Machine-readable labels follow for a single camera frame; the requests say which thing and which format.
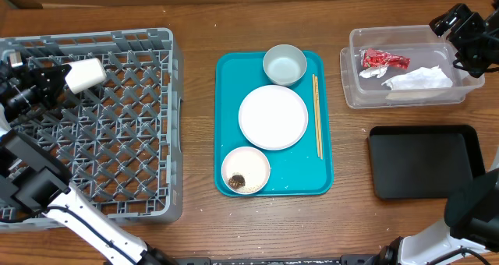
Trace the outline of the large white plate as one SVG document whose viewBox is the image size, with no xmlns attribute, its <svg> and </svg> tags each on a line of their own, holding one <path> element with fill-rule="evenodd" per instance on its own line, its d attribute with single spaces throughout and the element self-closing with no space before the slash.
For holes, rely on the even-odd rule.
<svg viewBox="0 0 499 265">
<path fill-rule="evenodd" d="M 246 95 L 239 107 L 242 134 L 264 150 L 284 150 L 298 143 L 308 121 L 303 99 L 283 86 L 258 87 Z"/>
</svg>

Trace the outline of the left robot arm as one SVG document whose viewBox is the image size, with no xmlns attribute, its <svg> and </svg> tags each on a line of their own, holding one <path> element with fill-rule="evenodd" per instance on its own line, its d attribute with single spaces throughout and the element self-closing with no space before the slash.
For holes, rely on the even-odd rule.
<svg viewBox="0 0 499 265">
<path fill-rule="evenodd" d="M 106 78 L 97 58 L 32 69 L 18 53 L 1 63 L 1 199 L 27 218 L 43 214 L 91 244 L 109 264 L 175 265 L 88 202 L 69 169 L 10 123 L 31 108 L 52 108 L 65 88 L 78 94 Z"/>
</svg>

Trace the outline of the red snack wrapper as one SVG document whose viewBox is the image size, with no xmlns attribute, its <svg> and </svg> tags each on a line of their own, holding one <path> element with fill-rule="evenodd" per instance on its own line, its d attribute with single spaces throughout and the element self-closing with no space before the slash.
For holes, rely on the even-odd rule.
<svg viewBox="0 0 499 265">
<path fill-rule="evenodd" d="M 395 67 L 407 69 L 410 64 L 410 58 L 400 55 L 394 55 L 386 51 L 380 51 L 372 48 L 361 51 L 362 65 L 365 68 L 371 67 Z"/>
</svg>

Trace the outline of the small torn white tissue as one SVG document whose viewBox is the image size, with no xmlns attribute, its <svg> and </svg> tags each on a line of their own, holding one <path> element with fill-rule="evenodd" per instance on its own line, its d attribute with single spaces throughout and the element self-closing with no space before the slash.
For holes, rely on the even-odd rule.
<svg viewBox="0 0 499 265">
<path fill-rule="evenodd" d="M 385 75 L 387 70 L 388 70 L 387 66 L 369 67 L 369 68 L 361 71 L 359 73 L 359 76 L 364 78 L 364 79 L 369 79 L 372 77 L 381 78 L 382 76 Z"/>
</svg>

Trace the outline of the white paper cup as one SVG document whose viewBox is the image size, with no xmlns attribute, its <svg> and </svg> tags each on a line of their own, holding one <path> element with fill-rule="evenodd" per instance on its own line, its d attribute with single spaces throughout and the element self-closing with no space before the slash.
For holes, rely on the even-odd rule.
<svg viewBox="0 0 499 265">
<path fill-rule="evenodd" d="M 99 83 L 104 82 L 106 72 L 98 58 L 70 62 L 71 69 L 65 77 L 68 88 L 78 94 Z"/>
</svg>

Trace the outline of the grey ceramic bowl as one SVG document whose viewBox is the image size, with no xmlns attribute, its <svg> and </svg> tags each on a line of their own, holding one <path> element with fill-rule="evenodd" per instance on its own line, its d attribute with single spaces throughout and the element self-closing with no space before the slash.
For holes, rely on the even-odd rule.
<svg viewBox="0 0 499 265">
<path fill-rule="evenodd" d="M 303 77 L 307 69 L 307 60 L 297 47 L 279 44 L 265 53 L 263 68 L 272 83 L 289 87 Z"/>
</svg>

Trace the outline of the large white tissue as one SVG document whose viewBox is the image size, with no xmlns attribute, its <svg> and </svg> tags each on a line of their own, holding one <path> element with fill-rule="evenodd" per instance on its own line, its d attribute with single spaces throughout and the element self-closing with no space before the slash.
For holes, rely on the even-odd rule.
<svg viewBox="0 0 499 265">
<path fill-rule="evenodd" d="M 420 67 L 406 74 L 393 76 L 383 82 L 391 90 L 424 90 L 452 87 L 452 80 L 439 66 Z"/>
</svg>

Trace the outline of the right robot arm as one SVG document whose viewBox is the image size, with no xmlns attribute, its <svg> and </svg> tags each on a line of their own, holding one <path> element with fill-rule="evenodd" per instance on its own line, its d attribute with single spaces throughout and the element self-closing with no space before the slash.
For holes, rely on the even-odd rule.
<svg viewBox="0 0 499 265">
<path fill-rule="evenodd" d="M 456 48 L 452 65 L 478 78 L 498 70 L 498 0 L 494 11 L 482 18 L 465 4 L 456 4 L 432 19 L 430 29 Z M 449 264 L 498 251 L 498 170 L 495 168 L 453 193 L 444 218 L 417 235 L 398 237 L 366 264 Z"/>
</svg>

